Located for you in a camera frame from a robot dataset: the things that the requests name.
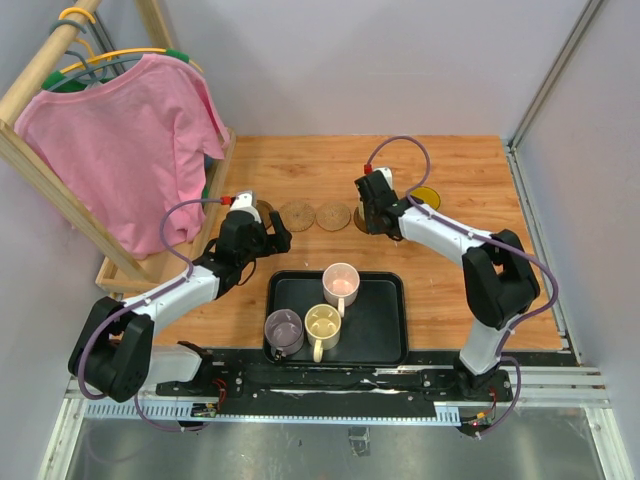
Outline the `yellow transparent cup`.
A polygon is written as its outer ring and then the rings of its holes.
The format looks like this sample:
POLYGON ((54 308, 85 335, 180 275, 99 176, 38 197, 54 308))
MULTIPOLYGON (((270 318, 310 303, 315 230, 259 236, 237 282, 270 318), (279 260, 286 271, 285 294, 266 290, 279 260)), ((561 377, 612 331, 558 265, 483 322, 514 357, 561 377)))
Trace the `yellow transparent cup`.
POLYGON ((422 201, 434 210, 438 210, 441 206, 439 193, 431 187, 419 186, 411 191, 411 196, 416 200, 422 201))

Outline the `purple mug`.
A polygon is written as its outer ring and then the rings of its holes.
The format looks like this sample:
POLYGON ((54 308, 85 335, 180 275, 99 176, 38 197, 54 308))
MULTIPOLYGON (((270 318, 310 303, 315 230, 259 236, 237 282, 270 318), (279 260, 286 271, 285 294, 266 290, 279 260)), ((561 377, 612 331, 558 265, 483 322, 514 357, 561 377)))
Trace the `purple mug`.
POLYGON ((269 314, 264 325, 268 352, 275 363, 297 353, 304 344, 304 326, 300 316, 290 309, 269 314))

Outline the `black plastic tray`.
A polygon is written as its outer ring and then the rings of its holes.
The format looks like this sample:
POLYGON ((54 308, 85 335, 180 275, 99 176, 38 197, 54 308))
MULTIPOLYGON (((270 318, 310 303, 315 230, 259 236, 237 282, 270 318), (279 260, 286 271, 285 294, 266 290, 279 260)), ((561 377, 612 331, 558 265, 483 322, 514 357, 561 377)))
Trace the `black plastic tray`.
MULTIPOLYGON (((304 316, 325 301, 320 271, 275 273, 268 286, 266 312, 290 309, 304 316)), ((346 308, 338 344, 321 363, 335 367, 397 366, 408 355, 404 287, 390 272, 365 271, 352 305, 346 308)))

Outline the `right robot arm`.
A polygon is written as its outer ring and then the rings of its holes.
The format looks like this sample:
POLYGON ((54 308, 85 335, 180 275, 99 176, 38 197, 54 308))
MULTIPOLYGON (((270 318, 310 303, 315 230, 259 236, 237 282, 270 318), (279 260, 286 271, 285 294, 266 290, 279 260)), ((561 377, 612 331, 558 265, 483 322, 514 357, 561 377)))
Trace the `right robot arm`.
POLYGON ((463 399, 477 399, 499 368, 509 329, 540 295, 519 237, 510 230, 473 230, 426 204, 399 198, 380 170, 355 185, 369 234, 417 243, 462 268, 473 323, 454 361, 453 387, 463 399))

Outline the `woven rattan coaster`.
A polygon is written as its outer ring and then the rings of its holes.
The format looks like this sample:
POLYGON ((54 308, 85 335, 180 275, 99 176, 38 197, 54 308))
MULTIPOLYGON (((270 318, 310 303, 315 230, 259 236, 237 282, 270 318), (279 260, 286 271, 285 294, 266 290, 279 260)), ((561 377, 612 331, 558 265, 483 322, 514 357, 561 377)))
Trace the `woven rattan coaster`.
POLYGON ((308 230, 316 218, 314 208, 302 200, 286 202, 280 207, 279 214, 285 228, 290 232, 303 232, 308 230))
POLYGON ((316 223, 329 232, 345 228, 351 220, 349 207, 342 202, 327 202, 316 211, 316 223))

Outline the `cream yellow mug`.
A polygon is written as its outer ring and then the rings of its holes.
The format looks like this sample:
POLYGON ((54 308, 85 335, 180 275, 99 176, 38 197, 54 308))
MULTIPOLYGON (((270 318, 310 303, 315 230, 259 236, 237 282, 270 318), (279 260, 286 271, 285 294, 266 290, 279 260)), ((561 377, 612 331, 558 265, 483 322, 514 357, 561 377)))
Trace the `cream yellow mug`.
POLYGON ((324 352, 339 343, 342 318, 333 306, 318 304, 307 311, 304 326, 312 347, 313 361, 320 363, 324 352))

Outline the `dark wooden coaster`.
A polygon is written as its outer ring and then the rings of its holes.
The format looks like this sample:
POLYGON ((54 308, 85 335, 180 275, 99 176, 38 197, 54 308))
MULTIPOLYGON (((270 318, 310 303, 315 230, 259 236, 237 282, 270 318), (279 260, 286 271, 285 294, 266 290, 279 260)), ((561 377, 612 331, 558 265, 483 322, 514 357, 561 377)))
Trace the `dark wooden coaster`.
POLYGON ((362 217, 361 213, 360 213, 360 208, 356 207, 354 209, 354 213, 353 213, 353 221, 355 226, 363 233, 367 234, 368 230, 367 230, 367 226, 366 226, 366 222, 364 220, 364 218, 362 217))
POLYGON ((271 220, 271 212, 273 211, 273 207, 272 205, 264 200, 257 200, 256 201, 256 209, 260 215, 260 218, 262 220, 262 223, 264 224, 266 229, 269 229, 272 225, 272 220, 271 220))

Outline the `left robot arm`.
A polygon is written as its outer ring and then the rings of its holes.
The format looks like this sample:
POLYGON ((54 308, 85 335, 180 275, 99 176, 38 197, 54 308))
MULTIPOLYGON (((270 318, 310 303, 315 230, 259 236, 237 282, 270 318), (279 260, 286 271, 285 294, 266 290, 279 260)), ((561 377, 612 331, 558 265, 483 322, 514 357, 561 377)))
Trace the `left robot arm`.
POLYGON ((204 349, 188 342, 159 347, 154 338, 187 313, 242 285, 243 270, 257 259, 289 251, 291 233, 277 211, 269 217, 272 233, 259 216, 230 211, 217 239, 184 273, 126 301, 97 301, 68 364, 81 392, 92 400, 124 402, 144 386, 179 382, 192 395, 207 393, 214 371, 204 349))

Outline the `pink mug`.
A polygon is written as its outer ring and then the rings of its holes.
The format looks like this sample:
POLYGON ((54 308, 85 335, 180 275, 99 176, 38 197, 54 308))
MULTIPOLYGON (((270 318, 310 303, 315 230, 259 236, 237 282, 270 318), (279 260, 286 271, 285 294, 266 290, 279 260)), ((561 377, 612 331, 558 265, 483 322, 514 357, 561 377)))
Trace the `pink mug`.
POLYGON ((347 307, 355 301, 360 287, 358 271, 347 263, 334 263, 327 267, 321 279, 324 299, 345 316, 347 307))

